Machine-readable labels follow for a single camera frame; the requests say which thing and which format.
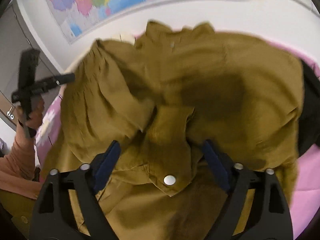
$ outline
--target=hand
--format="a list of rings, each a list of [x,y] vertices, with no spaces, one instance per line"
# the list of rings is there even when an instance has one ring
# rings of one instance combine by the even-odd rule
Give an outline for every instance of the hand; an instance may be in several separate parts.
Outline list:
[[[38,128],[40,127],[40,125],[42,124],[42,112],[44,110],[44,101],[41,98],[37,104],[36,109],[34,109],[30,114],[29,117],[30,119],[28,121],[26,121],[26,126],[34,129],[34,130],[38,130]],[[18,118],[19,121],[22,122],[23,120],[23,110],[21,108],[21,106],[17,107],[17,113],[18,113]]]

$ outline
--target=shirt sleeve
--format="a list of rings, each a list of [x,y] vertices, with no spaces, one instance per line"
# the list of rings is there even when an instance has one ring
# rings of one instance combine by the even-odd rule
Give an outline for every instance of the shirt sleeve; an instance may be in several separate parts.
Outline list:
[[[23,128],[17,124],[17,131],[11,151],[1,160],[1,165],[14,172],[17,177],[32,180],[35,170],[34,139],[27,139]]]

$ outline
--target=metal bolt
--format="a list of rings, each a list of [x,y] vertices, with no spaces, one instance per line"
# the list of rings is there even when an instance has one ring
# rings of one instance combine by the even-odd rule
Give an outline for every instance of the metal bolt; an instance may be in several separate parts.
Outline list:
[[[275,174],[275,171],[273,169],[267,168],[266,173],[269,175],[273,175],[273,174]]]
[[[241,163],[236,163],[235,166],[234,166],[234,168],[235,168],[236,170],[243,170],[243,165],[242,165]]]
[[[59,172],[59,171],[58,171],[57,169],[52,169],[52,170],[50,171],[50,175],[51,175],[51,176],[57,175],[58,172]]]
[[[80,169],[81,169],[82,171],[87,171],[88,169],[90,169],[90,164],[88,164],[88,163],[82,164],[82,165],[80,166]]]

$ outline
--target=mustard yellow shirt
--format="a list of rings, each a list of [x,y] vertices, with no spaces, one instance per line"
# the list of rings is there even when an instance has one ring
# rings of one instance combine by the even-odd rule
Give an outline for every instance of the mustard yellow shirt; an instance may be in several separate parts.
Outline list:
[[[119,239],[204,239],[226,198],[202,158],[206,139],[249,169],[274,168],[290,201],[303,105],[302,66],[290,53],[207,23],[174,32],[149,22],[134,46],[96,41],[75,74],[43,175],[90,163],[119,141],[120,159],[97,195]],[[251,203],[252,192],[236,232]]]

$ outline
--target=black clamp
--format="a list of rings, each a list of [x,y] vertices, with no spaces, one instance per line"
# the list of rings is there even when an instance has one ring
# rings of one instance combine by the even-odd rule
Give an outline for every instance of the black clamp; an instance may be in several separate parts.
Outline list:
[[[29,120],[29,114],[38,103],[41,94],[48,92],[57,86],[73,82],[75,75],[73,73],[66,75],[57,75],[45,78],[35,82],[36,67],[39,62],[40,51],[37,49],[28,49],[21,54],[18,90],[11,95],[12,103],[21,103],[23,109],[23,121],[21,125],[24,128],[27,138],[36,135],[36,130],[27,127],[25,122]]]
[[[209,140],[204,142],[202,151],[216,182],[228,194],[205,240],[293,240],[289,207],[273,169],[256,172],[233,163]],[[118,240],[95,194],[108,182],[120,152],[119,143],[113,141],[91,164],[82,164],[76,171],[64,173],[51,170],[34,206],[29,239]],[[70,189],[77,192],[91,236],[77,229]],[[249,189],[255,189],[255,194],[247,225],[242,233],[233,236]]]

